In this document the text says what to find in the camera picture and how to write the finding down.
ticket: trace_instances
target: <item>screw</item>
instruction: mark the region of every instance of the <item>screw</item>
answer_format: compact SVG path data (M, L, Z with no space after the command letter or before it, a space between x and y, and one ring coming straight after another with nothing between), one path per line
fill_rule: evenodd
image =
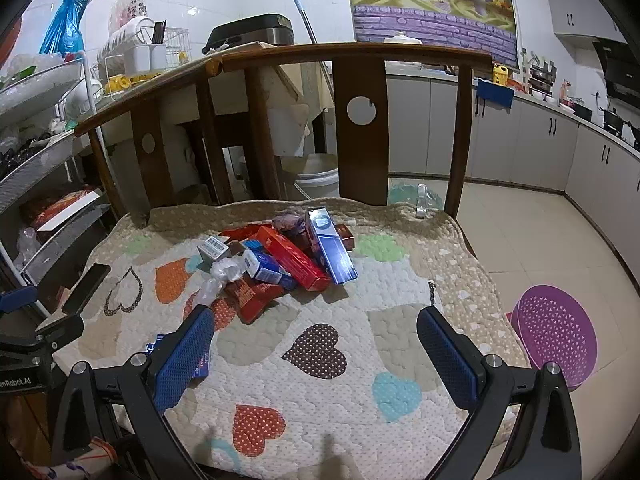
M143 354L142 352L133 354L129 362L134 366L142 366L146 363L146 354Z
M502 366L502 358L500 356L497 356L496 354L489 354L486 357L486 363L491 368L500 368Z
M546 369L549 371L550 374L556 375L560 373L560 365L558 363L555 363L553 361L549 361L546 364Z
M74 364L74 367L72 368L73 372L75 374L81 374L86 370L86 362L85 361L80 361L77 362L76 364Z

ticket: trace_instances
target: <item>purple basket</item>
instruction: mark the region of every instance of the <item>purple basket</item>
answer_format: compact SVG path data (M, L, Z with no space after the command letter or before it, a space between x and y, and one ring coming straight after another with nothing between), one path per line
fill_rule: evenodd
M562 368L567 387L575 390L593 371L598 342L589 316L564 290L536 285L511 313L511 325L540 369L548 361Z

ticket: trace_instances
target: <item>range hood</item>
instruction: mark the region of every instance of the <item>range hood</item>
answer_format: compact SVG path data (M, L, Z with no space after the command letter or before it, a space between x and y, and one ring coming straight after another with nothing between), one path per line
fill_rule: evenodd
M609 97L640 109L640 64L624 43L594 41Z

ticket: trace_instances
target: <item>patchwork blanket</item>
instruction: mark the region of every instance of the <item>patchwork blanket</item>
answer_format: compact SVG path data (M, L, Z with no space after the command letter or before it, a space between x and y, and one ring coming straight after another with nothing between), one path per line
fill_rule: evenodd
M111 273L82 314L82 337L56 361L66 373L79 360L94 368L122 364L190 310L208 277L199 268L199 240L321 205L354 233L359 278L322 293L295 290L251 325L217 309L210 374L166 418L197 462L244 476L424 478L467 413L418 341L420 309L434 304L484 354L528 366L494 283L441 211L418 220L407 204L323 199L158 208L142 227L126 216L89 259ZM506 413L496 444L515 415L515 408ZM124 410L119 417L128 424Z

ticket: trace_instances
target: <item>orange heart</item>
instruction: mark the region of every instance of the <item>orange heart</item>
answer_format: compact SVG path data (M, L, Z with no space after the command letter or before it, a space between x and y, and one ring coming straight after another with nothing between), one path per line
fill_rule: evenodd
M281 437L286 427L278 410L236 404L234 447L245 456L259 456L264 452L265 440Z
M193 310L193 298L196 297L197 292L194 292L189 296L189 299L184 304L184 310L182 311L182 320L187 319L187 316ZM234 320L236 316L236 310L233 306L228 304L228 300L226 298L218 298L211 305L211 309L213 310L214 320L216 332L225 328L229 323Z
M156 296L160 303L171 303L182 294L191 274L184 270L188 258L170 262L156 269Z

